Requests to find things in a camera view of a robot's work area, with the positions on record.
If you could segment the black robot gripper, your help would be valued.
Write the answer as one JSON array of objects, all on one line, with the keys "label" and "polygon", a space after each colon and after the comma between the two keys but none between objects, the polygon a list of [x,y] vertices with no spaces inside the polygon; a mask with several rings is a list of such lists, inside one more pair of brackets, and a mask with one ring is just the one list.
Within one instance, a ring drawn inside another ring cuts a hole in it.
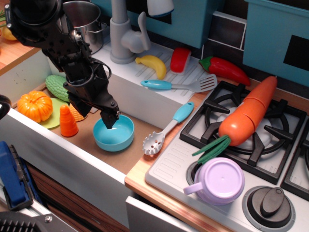
[{"label": "black robot gripper", "polygon": [[63,66],[66,75],[64,88],[77,112],[86,117],[92,107],[99,109],[101,119],[107,129],[112,129],[119,119],[120,110],[116,100],[108,92],[111,69],[99,60],[71,62]]}]

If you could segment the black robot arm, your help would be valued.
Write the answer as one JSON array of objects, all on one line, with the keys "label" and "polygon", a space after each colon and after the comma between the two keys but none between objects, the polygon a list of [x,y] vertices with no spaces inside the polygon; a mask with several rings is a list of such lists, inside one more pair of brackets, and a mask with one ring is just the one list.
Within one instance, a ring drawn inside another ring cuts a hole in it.
[{"label": "black robot arm", "polygon": [[40,48],[59,72],[74,108],[83,116],[101,111],[106,128],[119,119],[116,100],[108,92],[111,71],[92,57],[89,44],[71,23],[60,0],[11,0],[4,7],[6,24],[25,46]]}]

